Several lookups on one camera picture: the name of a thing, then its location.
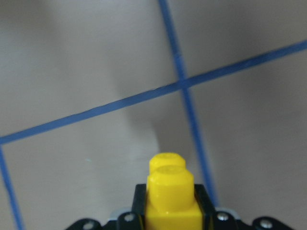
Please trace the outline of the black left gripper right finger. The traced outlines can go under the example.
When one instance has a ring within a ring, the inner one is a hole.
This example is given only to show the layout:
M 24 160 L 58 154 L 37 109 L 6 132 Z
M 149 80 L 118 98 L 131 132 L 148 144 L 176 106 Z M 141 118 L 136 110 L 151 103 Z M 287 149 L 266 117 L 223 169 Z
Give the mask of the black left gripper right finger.
M 215 207 L 204 185 L 195 184 L 194 195 L 202 215 L 202 230 L 213 230 Z

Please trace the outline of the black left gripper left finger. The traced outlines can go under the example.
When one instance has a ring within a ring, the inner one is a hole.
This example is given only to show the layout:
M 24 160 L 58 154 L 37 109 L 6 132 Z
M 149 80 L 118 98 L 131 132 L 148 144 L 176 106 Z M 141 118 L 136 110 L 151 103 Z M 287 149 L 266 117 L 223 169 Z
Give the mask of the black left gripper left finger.
M 135 186 L 132 207 L 133 213 L 137 214 L 140 222 L 142 223 L 142 229 L 146 229 L 146 202 L 147 202 L 147 187 L 146 184 L 137 184 Z

